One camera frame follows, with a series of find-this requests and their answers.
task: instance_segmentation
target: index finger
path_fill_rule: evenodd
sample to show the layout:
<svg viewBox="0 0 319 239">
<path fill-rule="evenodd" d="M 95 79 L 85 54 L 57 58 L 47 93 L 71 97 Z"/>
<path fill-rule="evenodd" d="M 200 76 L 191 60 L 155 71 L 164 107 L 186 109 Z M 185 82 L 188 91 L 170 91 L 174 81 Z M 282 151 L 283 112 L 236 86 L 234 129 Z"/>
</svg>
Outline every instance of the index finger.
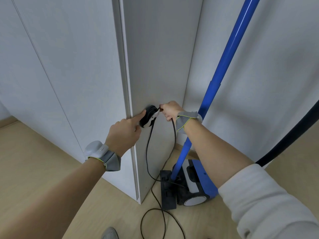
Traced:
<svg viewBox="0 0 319 239">
<path fill-rule="evenodd" d="M 140 114 L 132 117 L 130 120 L 135 124 L 138 123 L 146 114 L 146 110 L 143 110 Z"/>
</svg>

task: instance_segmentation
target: white wall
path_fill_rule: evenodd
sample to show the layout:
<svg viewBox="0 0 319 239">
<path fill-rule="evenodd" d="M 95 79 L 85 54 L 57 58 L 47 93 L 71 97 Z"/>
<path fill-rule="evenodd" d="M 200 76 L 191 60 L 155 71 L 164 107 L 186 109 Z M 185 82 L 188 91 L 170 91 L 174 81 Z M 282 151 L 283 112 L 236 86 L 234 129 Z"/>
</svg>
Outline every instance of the white wall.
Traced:
<svg viewBox="0 0 319 239">
<path fill-rule="evenodd" d="M 198 110 L 243 2 L 204 0 L 186 110 Z M 205 117 L 210 131 L 254 161 L 319 100 L 318 9 L 319 0 L 261 0 Z"/>
<path fill-rule="evenodd" d="M 84 160 L 11 0 L 0 0 L 0 20 L 0 100 L 21 122 Z"/>
<path fill-rule="evenodd" d="M 126 118 L 112 0 L 14 0 L 82 150 Z M 130 151 L 103 178 L 137 199 Z"/>
<path fill-rule="evenodd" d="M 182 103 L 202 0 L 120 0 L 132 115 L 170 100 Z M 149 128 L 136 143 L 140 202 L 153 180 L 146 171 Z M 174 144 L 172 123 L 161 114 L 149 144 L 150 173 L 156 177 Z"/>
<path fill-rule="evenodd" d="M 7 110 L 7 108 L 4 107 L 4 105 L 0 102 L 0 120 L 8 118 L 10 115 L 10 112 Z"/>
</svg>

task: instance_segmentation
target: blue vacuum cleaner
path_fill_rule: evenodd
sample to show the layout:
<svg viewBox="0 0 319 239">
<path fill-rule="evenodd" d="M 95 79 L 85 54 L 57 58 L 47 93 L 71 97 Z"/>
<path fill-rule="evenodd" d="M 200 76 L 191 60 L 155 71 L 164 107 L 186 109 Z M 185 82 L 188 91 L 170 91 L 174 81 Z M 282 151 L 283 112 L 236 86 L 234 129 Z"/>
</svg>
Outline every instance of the blue vacuum cleaner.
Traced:
<svg viewBox="0 0 319 239">
<path fill-rule="evenodd" d="M 225 76 L 259 1 L 260 0 L 245 0 L 241 8 L 233 31 L 217 65 L 213 79 L 209 83 L 202 104 L 198 110 L 198 113 L 203 119 L 216 96 L 221 81 Z M 206 174 L 201 162 L 199 160 L 185 160 L 191 146 L 192 143 L 189 138 L 187 138 L 173 170 L 162 170 L 160 172 L 163 210 L 176 209 L 176 202 L 178 205 L 198 205 L 218 195 L 217 187 Z"/>
</svg>

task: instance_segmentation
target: finger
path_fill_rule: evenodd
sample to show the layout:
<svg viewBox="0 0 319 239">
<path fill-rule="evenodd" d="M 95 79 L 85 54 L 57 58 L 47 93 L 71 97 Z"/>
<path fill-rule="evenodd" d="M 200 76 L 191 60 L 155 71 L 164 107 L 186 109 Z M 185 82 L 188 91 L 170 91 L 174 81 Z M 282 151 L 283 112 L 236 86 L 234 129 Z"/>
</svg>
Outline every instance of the finger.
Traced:
<svg viewBox="0 0 319 239">
<path fill-rule="evenodd" d="M 141 131 L 142 131 L 142 129 L 141 129 L 140 125 L 137 125 L 137 126 L 135 127 L 135 133 L 136 133 L 138 136 L 140 136 Z"/>
<path fill-rule="evenodd" d="M 134 116 L 130 120 L 133 122 L 133 124 L 138 123 L 146 114 L 146 110 L 143 110 L 140 114 Z"/>
</svg>

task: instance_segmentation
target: blue pole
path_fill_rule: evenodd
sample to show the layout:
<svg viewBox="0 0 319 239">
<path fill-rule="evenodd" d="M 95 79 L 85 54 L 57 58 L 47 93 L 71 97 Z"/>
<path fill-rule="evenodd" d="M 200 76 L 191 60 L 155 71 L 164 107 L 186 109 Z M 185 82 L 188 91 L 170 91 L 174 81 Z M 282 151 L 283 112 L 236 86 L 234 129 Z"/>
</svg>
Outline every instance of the blue pole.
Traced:
<svg viewBox="0 0 319 239">
<path fill-rule="evenodd" d="M 211 82 L 208 85 L 207 91 L 205 93 L 204 99 L 202 104 L 198 110 L 198 113 L 204 119 L 211 103 L 220 87 L 221 81 L 223 80 L 226 71 L 232 61 L 234 54 L 238 48 L 238 45 L 244 36 L 246 28 L 253 16 L 256 7 L 260 0 L 245 0 L 244 5 L 241 8 L 235 26 L 233 28 L 232 33 L 230 34 L 229 40 L 226 44 L 224 52 L 220 58 L 220 61 L 217 65 L 216 71 Z M 189 138 L 186 139 L 184 146 L 181 150 L 181 154 L 176 162 L 176 165 L 172 171 L 171 179 L 174 181 L 177 177 L 179 170 L 188 154 L 190 147 L 192 146 L 191 141 Z"/>
</svg>

